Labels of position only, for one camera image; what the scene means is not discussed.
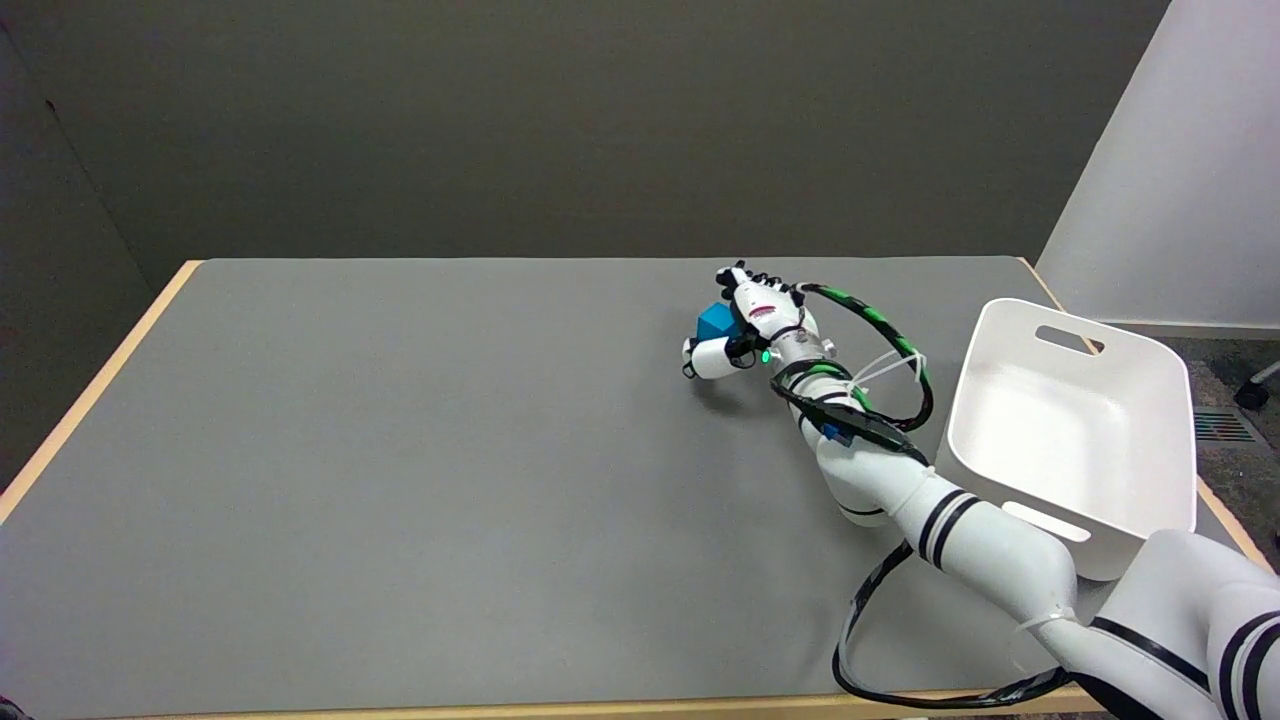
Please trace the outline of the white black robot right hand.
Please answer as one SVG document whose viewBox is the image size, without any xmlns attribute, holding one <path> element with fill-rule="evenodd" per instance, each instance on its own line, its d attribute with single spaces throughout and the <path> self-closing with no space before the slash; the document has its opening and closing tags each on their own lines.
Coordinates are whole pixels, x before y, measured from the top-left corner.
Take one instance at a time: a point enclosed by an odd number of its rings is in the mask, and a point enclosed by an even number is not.
<svg viewBox="0 0 1280 720">
<path fill-rule="evenodd" d="M 687 379 L 718 380 L 768 360 L 787 366 L 826 356 L 799 287 L 744 263 L 716 274 L 721 301 L 703 310 L 682 345 Z"/>
</svg>

